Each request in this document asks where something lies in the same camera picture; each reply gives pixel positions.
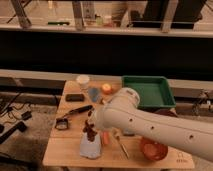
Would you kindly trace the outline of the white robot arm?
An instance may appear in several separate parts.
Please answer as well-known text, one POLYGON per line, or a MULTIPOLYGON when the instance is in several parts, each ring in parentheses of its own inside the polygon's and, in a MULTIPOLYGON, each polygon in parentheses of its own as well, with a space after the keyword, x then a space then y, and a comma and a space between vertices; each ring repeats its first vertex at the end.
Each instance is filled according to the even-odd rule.
POLYGON ((127 130, 213 162, 213 124, 138 110, 139 102, 134 89, 121 88, 88 122, 99 130, 127 130))

